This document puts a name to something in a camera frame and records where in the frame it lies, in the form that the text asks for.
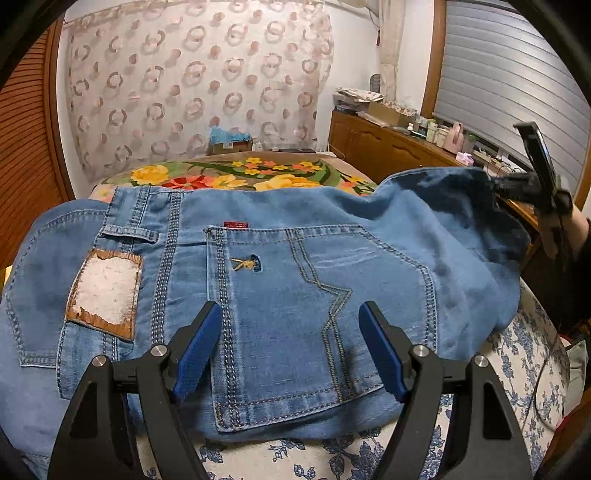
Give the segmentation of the person's right hand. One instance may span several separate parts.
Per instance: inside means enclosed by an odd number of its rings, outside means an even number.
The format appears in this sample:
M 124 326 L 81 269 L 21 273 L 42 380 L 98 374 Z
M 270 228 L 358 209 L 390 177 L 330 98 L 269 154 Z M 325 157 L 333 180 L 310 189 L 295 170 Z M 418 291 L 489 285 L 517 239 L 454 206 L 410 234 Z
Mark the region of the person's right hand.
M 570 243 L 573 255 L 577 257 L 585 245 L 590 231 L 590 221 L 577 207 L 573 208 L 570 224 Z

